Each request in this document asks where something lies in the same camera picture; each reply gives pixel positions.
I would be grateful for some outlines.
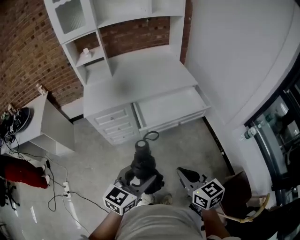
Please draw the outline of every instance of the concrete floor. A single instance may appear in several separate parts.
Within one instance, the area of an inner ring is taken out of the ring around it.
[[[102,195],[108,185],[114,183],[119,171],[133,160],[135,142],[113,147],[85,119],[75,122],[74,127],[76,152],[64,157],[49,156],[54,162],[67,168],[71,191],[76,191],[103,207]],[[217,177],[221,182],[229,174],[218,147],[202,120],[161,133],[157,141],[150,142],[150,147],[157,169],[165,177],[164,191],[173,195],[175,205],[188,206],[185,189],[176,173],[178,166]],[[63,183],[66,170],[53,163],[51,166],[55,180]],[[48,209],[48,201],[53,197],[52,183],[48,189],[22,183],[16,183],[16,186],[15,197],[21,206],[16,211],[10,206],[0,208],[0,218],[7,224],[14,240],[76,240],[81,238],[81,234],[88,235],[66,211],[61,197],[56,198],[56,212]],[[62,194],[63,188],[56,184],[55,193]],[[65,198],[64,202],[89,233],[107,215],[96,205],[75,194],[72,194],[69,201]]]

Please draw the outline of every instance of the person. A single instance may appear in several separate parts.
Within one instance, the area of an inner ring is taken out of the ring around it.
[[[201,217],[189,208],[164,204],[137,206],[123,216],[111,211],[89,240],[239,240],[231,237],[217,212],[202,210]]]
[[[22,182],[37,188],[47,188],[50,176],[46,166],[35,167],[26,160],[0,155],[0,176],[8,181]]]

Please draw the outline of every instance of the red pants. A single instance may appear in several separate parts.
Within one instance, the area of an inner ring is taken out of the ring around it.
[[[47,188],[46,178],[42,177],[43,168],[31,163],[12,158],[4,167],[5,179],[13,182],[23,182],[37,188]]]

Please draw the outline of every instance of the gray shirt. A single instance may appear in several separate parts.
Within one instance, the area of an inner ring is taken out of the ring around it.
[[[202,240],[206,239],[202,225],[199,215],[189,208],[161,204],[140,206],[124,215],[116,240]]]

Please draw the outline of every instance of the brick wall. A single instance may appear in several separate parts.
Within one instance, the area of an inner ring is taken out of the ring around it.
[[[187,0],[181,62],[185,62],[192,16]],[[100,29],[108,57],[169,44],[170,18],[138,19]],[[76,47],[98,45],[96,35],[76,40]],[[51,27],[43,0],[0,2],[0,113],[9,103],[22,107],[38,96],[40,83],[57,106],[83,96],[83,86]]]

